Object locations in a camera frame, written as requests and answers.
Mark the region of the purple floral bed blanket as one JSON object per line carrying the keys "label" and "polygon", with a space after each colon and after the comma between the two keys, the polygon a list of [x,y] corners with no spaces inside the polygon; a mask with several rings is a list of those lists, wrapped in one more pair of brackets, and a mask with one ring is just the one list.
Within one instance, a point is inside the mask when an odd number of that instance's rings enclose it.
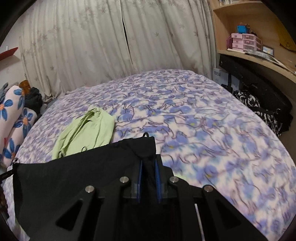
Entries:
{"label": "purple floral bed blanket", "polygon": [[227,90],[189,70],[150,71],[60,97],[33,125],[18,160],[51,161],[60,133],[93,106],[114,117],[113,142],[149,133],[175,175],[212,184],[268,240],[292,222],[295,163],[283,143]]}

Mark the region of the white cardboard box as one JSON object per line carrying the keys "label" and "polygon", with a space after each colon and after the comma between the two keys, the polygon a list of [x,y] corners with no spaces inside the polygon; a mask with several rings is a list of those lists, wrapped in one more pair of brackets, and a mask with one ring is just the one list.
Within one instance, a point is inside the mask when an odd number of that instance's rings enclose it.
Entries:
{"label": "white cardboard box", "polygon": [[[214,68],[212,77],[213,77],[213,81],[215,81],[217,84],[228,85],[229,74],[223,69]],[[231,75],[231,87],[233,88],[233,90],[239,89],[239,80],[233,75]]]}

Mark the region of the light green hooded jacket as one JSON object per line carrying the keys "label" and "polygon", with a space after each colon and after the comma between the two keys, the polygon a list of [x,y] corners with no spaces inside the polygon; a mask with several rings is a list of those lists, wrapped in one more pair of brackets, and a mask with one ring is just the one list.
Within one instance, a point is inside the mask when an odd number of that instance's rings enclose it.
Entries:
{"label": "light green hooded jacket", "polygon": [[13,165],[15,217],[29,237],[45,226],[86,186],[103,187],[126,169],[156,157],[154,137],[95,145],[103,130],[88,121],[81,131],[62,132],[47,163]]}

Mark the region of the pink drawer organizer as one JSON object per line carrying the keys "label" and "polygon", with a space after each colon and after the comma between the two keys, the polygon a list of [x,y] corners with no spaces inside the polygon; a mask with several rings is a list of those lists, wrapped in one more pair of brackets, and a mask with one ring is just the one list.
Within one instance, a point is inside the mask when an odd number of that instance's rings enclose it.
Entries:
{"label": "pink drawer organizer", "polygon": [[253,34],[232,33],[227,40],[227,48],[240,52],[247,50],[261,51],[262,40]]}

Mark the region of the white patterned curtain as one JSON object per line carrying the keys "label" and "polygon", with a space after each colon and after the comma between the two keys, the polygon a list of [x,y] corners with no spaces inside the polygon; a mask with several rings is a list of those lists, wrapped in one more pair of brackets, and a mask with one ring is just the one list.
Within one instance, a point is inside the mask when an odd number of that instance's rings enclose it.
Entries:
{"label": "white patterned curtain", "polygon": [[216,66],[208,1],[36,1],[21,16],[30,85],[58,97],[150,70]]}

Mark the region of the blue flower folded quilt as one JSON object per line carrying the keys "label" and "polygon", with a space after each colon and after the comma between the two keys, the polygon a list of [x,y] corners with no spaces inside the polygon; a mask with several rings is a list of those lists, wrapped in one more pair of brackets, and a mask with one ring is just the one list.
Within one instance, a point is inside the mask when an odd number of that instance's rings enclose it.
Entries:
{"label": "blue flower folded quilt", "polygon": [[1,102],[1,166],[8,168],[32,128],[37,114],[24,107],[23,90],[14,85]]}

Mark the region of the dark clothes pile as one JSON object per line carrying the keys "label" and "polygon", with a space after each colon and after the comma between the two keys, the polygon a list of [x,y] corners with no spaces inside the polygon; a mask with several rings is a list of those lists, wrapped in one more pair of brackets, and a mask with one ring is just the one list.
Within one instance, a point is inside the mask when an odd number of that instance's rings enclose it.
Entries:
{"label": "dark clothes pile", "polygon": [[36,87],[32,87],[28,94],[25,95],[25,108],[33,110],[37,115],[40,114],[43,99],[40,91]]}

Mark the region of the blue box on organizer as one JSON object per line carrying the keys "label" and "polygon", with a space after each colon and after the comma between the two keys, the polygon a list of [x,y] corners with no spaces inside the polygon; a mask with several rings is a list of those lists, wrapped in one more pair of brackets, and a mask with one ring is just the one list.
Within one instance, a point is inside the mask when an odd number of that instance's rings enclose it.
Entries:
{"label": "blue box on organizer", "polygon": [[236,26],[237,33],[240,34],[249,34],[250,33],[250,25],[248,24],[239,24]]}

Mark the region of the small framed picture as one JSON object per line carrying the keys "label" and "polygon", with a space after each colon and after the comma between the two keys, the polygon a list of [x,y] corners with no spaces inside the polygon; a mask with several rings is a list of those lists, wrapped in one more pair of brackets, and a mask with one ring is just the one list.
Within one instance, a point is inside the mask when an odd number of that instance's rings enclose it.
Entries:
{"label": "small framed picture", "polygon": [[262,52],[274,57],[274,48],[272,48],[272,47],[263,45],[262,46]]}

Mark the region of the wooden desk shelf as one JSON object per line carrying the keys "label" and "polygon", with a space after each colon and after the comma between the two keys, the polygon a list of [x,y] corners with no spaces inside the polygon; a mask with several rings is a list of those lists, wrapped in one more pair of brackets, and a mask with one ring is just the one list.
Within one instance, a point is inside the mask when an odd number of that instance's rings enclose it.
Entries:
{"label": "wooden desk shelf", "polygon": [[[295,99],[295,52],[289,51],[280,44],[280,34],[286,31],[278,17],[261,1],[210,1],[215,33],[216,52],[241,61],[259,70],[283,93]],[[285,68],[267,60],[245,55],[242,52],[229,51],[227,39],[237,31],[238,25],[248,25],[262,44],[271,47],[274,57]]]}

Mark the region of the black white patterned cloth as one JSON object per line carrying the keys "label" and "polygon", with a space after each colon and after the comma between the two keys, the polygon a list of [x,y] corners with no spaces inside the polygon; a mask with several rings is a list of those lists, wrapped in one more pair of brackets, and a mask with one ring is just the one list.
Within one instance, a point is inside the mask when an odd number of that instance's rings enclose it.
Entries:
{"label": "black white patterned cloth", "polygon": [[259,100],[247,90],[234,90],[233,95],[256,113],[278,137],[281,136],[282,123],[278,120],[276,111],[263,108]]}

